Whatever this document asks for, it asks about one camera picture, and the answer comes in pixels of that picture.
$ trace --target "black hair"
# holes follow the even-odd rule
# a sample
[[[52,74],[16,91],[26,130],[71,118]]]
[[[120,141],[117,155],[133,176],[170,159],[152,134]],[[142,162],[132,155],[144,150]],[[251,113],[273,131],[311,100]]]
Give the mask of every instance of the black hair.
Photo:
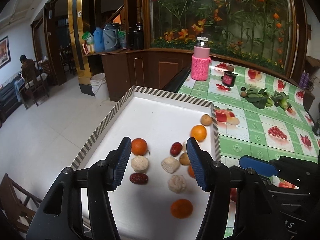
[[[20,56],[20,62],[22,62],[22,61],[24,61],[24,60],[26,60],[26,59],[27,59],[26,55],[21,55],[21,56]]]

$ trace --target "white tray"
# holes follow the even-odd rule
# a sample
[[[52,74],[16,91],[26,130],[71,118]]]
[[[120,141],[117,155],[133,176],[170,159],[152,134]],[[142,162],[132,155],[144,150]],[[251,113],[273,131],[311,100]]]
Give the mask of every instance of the white tray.
[[[118,102],[72,163],[75,168],[88,168],[105,159],[117,149],[124,136],[144,138],[151,153],[147,185],[129,181],[134,173],[131,154],[121,185],[109,192],[110,204],[121,237],[133,239],[195,239],[207,206],[209,193],[204,193],[195,179],[181,165],[174,173],[183,175],[187,189],[181,194],[171,192],[167,181],[172,176],[161,168],[161,161],[170,156],[174,142],[189,138],[193,126],[200,124],[203,114],[212,115],[211,102],[199,98],[143,87],[132,87]],[[216,122],[207,128],[207,137],[201,149],[208,151],[215,160],[220,159]],[[186,198],[194,211],[187,219],[177,219],[170,214],[171,204]],[[89,218],[87,190],[82,190],[83,217]]]

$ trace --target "white bucket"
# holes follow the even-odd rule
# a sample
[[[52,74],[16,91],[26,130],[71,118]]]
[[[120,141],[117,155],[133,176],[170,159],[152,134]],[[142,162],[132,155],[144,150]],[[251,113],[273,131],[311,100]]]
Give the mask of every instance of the white bucket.
[[[109,99],[106,76],[104,73],[96,74],[90,78],[90,84],[92,85],[92,92],[99,101],[103,102]]]

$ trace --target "framed picture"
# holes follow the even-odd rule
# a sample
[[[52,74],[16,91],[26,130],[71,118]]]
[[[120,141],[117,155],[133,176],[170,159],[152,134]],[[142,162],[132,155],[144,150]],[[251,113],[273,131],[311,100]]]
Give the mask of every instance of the framed picture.
[[[0,68],[11,61],[8,36],[0,40]]]

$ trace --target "painting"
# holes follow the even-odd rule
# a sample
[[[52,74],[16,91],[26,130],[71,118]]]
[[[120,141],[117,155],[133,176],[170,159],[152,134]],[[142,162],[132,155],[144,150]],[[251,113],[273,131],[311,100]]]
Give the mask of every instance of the painting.
[[[8,36],[0,40],[0,68],[11,61]]]

